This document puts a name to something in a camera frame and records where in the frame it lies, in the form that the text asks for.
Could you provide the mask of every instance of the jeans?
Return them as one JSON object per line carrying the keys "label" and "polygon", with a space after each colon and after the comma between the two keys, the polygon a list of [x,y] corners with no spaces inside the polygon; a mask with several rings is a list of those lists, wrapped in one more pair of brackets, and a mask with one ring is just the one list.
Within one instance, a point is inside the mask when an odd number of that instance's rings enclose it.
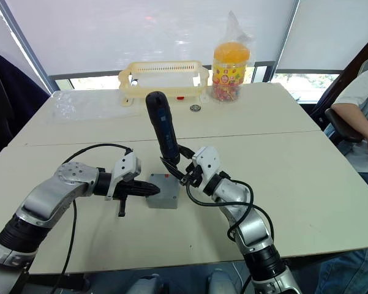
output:
{"label": "jeans", "polygon": [[[359,173],[368,184],[368,173]],[[315,294],[365,294],[368,249],[351,251],[321,264]]]}

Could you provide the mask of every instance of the jar label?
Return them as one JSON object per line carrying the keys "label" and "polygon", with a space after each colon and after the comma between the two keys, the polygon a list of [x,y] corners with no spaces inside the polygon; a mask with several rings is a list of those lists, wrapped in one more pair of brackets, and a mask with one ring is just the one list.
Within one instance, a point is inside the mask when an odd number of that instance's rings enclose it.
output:
{"label": "jar label", "polygon": [[244,82],[246,66],[227,69],[214,64],[212,82],[220,85],[240,85]]}

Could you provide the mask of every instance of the plastic jar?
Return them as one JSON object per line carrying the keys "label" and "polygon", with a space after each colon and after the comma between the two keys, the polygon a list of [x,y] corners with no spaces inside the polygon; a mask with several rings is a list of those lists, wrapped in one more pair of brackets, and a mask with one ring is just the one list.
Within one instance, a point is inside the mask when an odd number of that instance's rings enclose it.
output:
{"label": "plastic jar", "polygon": [[214,98],[219,101],[232,101],[238,98],[249,55],[249,49],[238,42],[227,42],[216,47],[212,66]]}

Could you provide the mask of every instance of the orange lid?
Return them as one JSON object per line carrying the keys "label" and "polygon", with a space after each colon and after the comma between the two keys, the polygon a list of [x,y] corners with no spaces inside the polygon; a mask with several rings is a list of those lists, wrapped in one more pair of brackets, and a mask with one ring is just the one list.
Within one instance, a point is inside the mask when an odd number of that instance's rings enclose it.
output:
{"label": "orange lid", "polygon": [[214,58],[222,63],[240,63],[249,59],[249,49],[237,42],[220,44],[214,51]]}

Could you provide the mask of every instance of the white plastic basket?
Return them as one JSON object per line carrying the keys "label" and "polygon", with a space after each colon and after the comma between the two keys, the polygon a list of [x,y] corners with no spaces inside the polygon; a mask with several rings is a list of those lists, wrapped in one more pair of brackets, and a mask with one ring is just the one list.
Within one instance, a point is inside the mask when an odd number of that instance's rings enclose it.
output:
{"label": "white plastic basket", "polygon": [[[132,74],[132,81],[136,80],[136,85],[131,85],[129,75]],[[200,76],[198,86],[189,85],[185,81],[188,78]],[[209,77],[208,69],[201,65],[200,61],[159,61],[159,62],[133,62],[127,69],[121,71],[118,75],[120,81],[120,90],[125,94],[126,99],[123,105],[132,104],[134,98],[145,98],[153,91],[162,91],[169,98],[177,97],[198,97],[202,90],[207,86]],[[172,86],[158,86],[158,81],[170,79]]]}

